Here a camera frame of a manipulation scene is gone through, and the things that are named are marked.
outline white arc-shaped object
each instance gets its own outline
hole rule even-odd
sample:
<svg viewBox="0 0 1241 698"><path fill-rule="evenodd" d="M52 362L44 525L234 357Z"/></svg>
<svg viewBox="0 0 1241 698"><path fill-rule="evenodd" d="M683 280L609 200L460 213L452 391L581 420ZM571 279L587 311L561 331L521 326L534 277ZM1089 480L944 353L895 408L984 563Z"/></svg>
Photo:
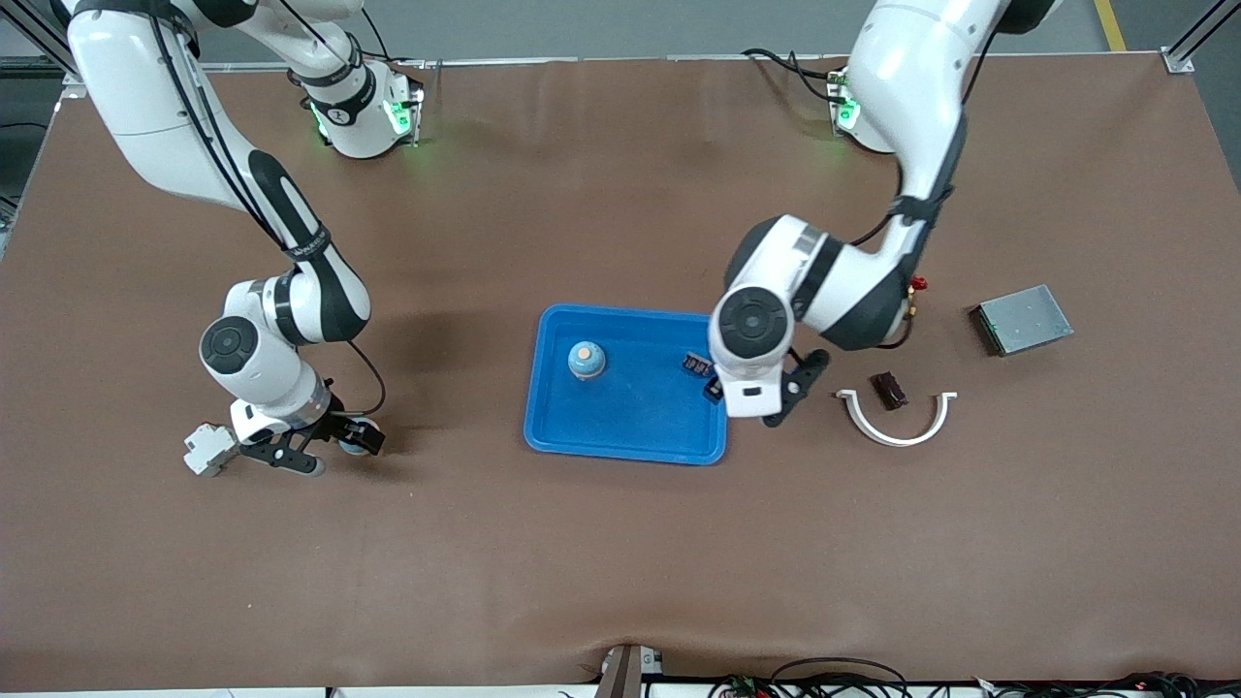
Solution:
<svg viewBox="0 0 1241 698"><path fill-rule="evenodd" d="M876 443L882 443L884 446L905 448L906 446L917 446L918 443L930 440L936 433L939 433L939 430L943 428L943 422L948 419L948 401L956 399L957 394L941 392L936 397L936 401L938 402L938 410L936 411L934 415L934 422L931 424L931 428L928 428L926 433L923 433L922 436L916 436L913 438L896 438L892 436L887 436L886 433L875 428L875 426L870 424L869 420L866 420L866 415L861 414L861 404L858 402L856 390L838 390L836 397L840 397L845 401L845 404L849 406L849 416L853 419L854 424L858 425L858 428L860 428L861 432L865 433L871 441L875 441Z"/></svg>

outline table surface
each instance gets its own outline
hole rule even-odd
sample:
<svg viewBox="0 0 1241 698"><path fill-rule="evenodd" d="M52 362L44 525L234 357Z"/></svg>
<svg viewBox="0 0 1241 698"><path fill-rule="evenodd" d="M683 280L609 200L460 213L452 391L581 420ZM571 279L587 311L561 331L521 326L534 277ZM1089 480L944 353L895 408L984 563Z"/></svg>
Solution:
<svg viewBox="0 0 1241 698"><path fill-rule="evenodd" d="M769 63L422 77L422 147L372 161L321 148L282 75L213 78L372 293L387 448L321 447L319 479L184 467L230 401L197 339L285 262L62 106L0 273L0 689L570 682L620 642L681 674L1241 673L1241 197L1191 79L1155 55L989 60L913 338L834 351L783 427L733 421L719 466L685 468L525 445L540 313L707 312L753 224L850 238L894 160ZM987 356L965 310L1039 283L1076 334ZM347 348L305 356L374 400ZM879 409L884 370L908 407ZM897 435L961 399L889 450L841 388Z"/></svg>

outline yellow floor line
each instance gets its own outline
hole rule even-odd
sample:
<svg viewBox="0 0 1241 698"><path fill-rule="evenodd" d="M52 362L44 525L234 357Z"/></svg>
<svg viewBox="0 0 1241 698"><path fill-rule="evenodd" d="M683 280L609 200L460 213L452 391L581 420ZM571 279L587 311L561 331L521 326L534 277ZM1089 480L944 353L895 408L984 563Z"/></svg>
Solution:
<svg viewBox="0 0 1241 698"><path fill-rule="evenodd" d="M1103 25L1107 47L1112 51L1128 51L1124 47L1124 36L1121 35L1121 25L1116 22L1116 12L1112 11L1112 0L1095 0L1095 10L1098 11L1098 21Z"/></svg>

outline gray rectangular box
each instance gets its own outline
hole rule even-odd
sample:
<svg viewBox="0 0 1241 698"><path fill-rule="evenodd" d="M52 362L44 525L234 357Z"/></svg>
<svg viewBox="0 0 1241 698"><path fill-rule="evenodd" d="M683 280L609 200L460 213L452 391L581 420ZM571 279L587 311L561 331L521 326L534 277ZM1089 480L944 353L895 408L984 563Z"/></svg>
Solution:
<svg viewBox="0 0 1241 698"><path fill-rule="evenodd" d="M1045 284L987 301L975 312L1000 356L1034 349L1073 333Z"/></svg>

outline white connector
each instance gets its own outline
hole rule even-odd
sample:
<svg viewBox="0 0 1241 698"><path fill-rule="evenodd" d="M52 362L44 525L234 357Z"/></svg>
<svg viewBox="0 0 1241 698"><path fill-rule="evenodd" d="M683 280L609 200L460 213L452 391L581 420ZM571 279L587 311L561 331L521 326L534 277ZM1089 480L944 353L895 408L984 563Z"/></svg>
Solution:
<svg viewBox="0 0 1241 698"><path fill-rule="evenodd" d="M220 468L241 451L237 436L226 426L201 424L185 437L185 465L201 477L216 477Z"/></svg>

